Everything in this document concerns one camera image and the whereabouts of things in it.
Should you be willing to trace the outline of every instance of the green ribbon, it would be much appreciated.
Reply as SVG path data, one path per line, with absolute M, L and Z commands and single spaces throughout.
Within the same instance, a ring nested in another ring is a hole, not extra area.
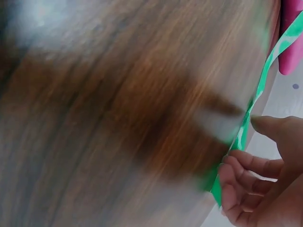
M 267 58 L 265 65 L 263 67 L 263 71 L 260 77 L 256 94 L 249 103 L 248 110 L 246 111 L 246 114 L 243 118 L 242 126 L 240 127 L 237 137 L 230 150 L 235 150 L 235 149 L 244 150 L 247 140 L 247 132 L 250 124 L 250 113 L 257 99 L 262 95 L 264 91 L 266 78 L 270 66 L 284 50 L 286 50 L 291 44 L 293 44 L 297 40 L 297 38 L 301 35 L 301 33 L 303 33 L 303 11 L 297 16 L 297 18 L 293 21 L 293 23 L 280 37 L 275 47 L 271 51 L 269 57 Z M 218 175 L 214 181 L 214 184 L 210 192 L 213 194 L 214 199 L 216 200 L 216 202 L 220 207 L 222 205 L 222 189 L 220 186 Z

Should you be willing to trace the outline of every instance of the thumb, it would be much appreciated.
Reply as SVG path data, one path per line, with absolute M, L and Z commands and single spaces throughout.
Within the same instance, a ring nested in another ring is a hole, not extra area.
M 285 118 L 275 118 L 270 116 L 252 116 L 251 125 L 260 134 L 267 136 L 273 141 L 277 140 L 281 125 Z

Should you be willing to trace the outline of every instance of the finger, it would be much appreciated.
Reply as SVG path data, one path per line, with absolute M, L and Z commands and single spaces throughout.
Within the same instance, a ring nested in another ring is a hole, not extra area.
M 260 134 L 277 140 L 281 125 L 287 121 L 287 118 L 275 118 L 270 116 L 252 116 L 251 125 Z
M 246 194 L 244 188 L 237 182 L 234 170 L 231 165 L 224 164 L 218 170 L 220 185 L 230 184 L 236 191 L 237 201 L 241 202 L 242 197 Z
M 274 185 L 274 182 L 261 180 L 244 169 L 239 161 L 233 156 L 226 157 L 224 163 L 233 167 L 236 180 L 249 193 L 264 196 Z
M 236 191 L 232 185 L 222 187 L 222 209 L 228 220 L 237 227 L 248 227 L 250 212 L 245 212 L 237 203 Z
M 277 179 L 284 166 L 282 159 L 269 160 L 252 156 L 249 153 L 233 150 L 230 152 L 230 156 L 235 157 L 244 169 L 255 172 L 263 177 Z
M 264 197 L 258 195 L 246 194 L 241 201 L 241 207 L 246 212 L 254 212 Z

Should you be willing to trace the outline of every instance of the pink object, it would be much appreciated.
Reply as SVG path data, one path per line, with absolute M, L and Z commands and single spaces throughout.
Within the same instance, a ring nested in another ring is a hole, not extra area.
M 303 0 L 282 0 L 281 32 L 283 33 L 303 10 Z M 293 72 L 303 58 L 303 34 L 279 56 L 279 70 L 283 75 Z

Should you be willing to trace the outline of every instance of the purple dot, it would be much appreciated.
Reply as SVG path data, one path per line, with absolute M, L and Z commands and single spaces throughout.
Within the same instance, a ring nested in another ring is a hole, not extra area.
M 293 88 L 294 88 L 294 89 L 298 89 L 298 88 L 299 88 L 299 85 L 298 85 L 298 84 L 293 84 Z

